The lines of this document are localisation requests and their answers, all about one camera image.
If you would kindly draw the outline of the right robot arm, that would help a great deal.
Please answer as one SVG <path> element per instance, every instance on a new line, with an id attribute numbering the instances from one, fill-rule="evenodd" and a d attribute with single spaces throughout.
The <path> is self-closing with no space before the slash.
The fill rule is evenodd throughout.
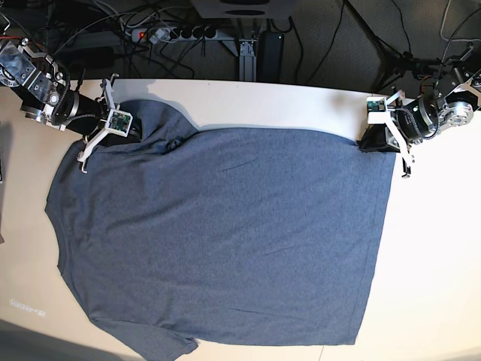
<path id="1" fill-rule="evenodd" d="M 122 112 L 113 101 L 113 74 L 101 81 L 101 95 L 91 99 L 80 93 L 81 84 L 71 87 L 70 72 L 48 53 L 35 52 L 28 38 L 15 44 L 1 37 L 1 85 L 22 100 L 25 117 L 58 130 L 68 129 L 86 139 L 107 128 L 115 144 L 139 142 L 141 123 Z"/>

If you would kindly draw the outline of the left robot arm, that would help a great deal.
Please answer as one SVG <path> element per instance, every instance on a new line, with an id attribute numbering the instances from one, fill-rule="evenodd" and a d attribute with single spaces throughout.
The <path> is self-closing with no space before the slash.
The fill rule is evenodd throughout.
<path id="1" fill-rule="evenodd" d="M 467 125 L 480 109 L 480 49 L 473 44 L 449 56 L 428 76 L 428 90 L 405 102 L 402 90 L 386 98 L 367 98 L 368 128 L 358 141 L 365 152 L 396 152 L 407 156 L 414 144 L 441 132 Z"/>

